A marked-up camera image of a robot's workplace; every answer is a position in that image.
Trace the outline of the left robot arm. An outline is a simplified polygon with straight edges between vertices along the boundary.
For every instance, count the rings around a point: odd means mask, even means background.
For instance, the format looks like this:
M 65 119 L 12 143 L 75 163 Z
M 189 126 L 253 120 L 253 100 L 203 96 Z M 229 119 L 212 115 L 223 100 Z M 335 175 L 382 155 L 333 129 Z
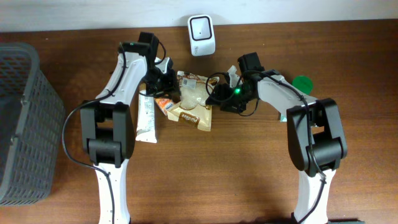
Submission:
M 169 57 L 157 58 L 162 46 L 155 34 L 141 32 L 136 42 L 123 42 L 109 82 L 80 111 L 83 150 L 89 155 L 99 188 L 100 223 L 130 223 L 126 173 L 136 132 L 130 104 L 141 83 L 155 98 L 177 92 L 177 75 Z

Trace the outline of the green lid jar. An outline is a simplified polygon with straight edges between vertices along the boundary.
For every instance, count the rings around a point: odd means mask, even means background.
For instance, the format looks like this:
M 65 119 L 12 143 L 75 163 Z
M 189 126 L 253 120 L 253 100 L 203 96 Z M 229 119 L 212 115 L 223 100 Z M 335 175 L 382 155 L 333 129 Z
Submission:
M 304 75 L 295 77 L 292 85 L 306 95 L 310 95 L 313 90 L 312 80 Z

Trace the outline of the teal snack packet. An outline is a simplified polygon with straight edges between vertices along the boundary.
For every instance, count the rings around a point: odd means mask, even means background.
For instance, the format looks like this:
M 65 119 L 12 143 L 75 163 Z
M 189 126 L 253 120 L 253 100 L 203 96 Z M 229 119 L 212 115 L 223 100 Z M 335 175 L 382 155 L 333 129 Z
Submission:
M 287 122 L 287 118 L 282 114 L 280 114 L 280 122 Z

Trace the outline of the beige brown snack bag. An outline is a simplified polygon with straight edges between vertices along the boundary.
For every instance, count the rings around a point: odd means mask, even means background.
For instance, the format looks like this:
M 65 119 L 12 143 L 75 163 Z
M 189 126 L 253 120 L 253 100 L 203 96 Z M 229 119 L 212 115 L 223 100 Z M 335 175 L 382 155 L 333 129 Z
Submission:
M 177 81 L 180 101 L 167 110 L 171 121 L 192 125 L 200 131 L 211 131 L 212 106 L 206 103 L 219 77 L 210 78 L 189 72 L 178 71 Z

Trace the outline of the white tube gold cap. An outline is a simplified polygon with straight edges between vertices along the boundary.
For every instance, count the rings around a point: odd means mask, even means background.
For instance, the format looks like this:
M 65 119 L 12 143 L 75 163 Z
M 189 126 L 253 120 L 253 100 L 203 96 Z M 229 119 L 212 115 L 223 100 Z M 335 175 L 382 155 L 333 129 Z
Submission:
M 155 135 L 154 98 L 147 96 L 146 84 L 139 85 L 136 141 L 157 143 Z

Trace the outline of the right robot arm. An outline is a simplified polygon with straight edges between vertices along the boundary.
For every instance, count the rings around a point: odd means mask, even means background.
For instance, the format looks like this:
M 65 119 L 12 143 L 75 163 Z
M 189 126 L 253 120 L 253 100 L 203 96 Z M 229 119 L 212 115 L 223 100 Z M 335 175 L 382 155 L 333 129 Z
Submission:
M 331 181 L 347 155 L 347 143 L 336 101 L 319 100 L 286 81 L 277 70 L 266 70 L 257 53 L 238 58 L 239 78 L 224 72 L 225 84 L 207 90 L 208 105 L 244 115 L 251 100 L 263 101 L 287 119 L 289 156 L 298 170 L 294 223 L 328 223 Z

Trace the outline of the orange small carton box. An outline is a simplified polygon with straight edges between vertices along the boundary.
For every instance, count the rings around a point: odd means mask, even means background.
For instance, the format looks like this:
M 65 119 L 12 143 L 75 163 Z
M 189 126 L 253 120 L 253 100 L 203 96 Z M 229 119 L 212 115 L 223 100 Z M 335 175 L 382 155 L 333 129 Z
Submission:
M 174 101 L 168 98 L 155 98 L 155 102 L 165 116 L 167 116 L 168 109 L 175 105 Z

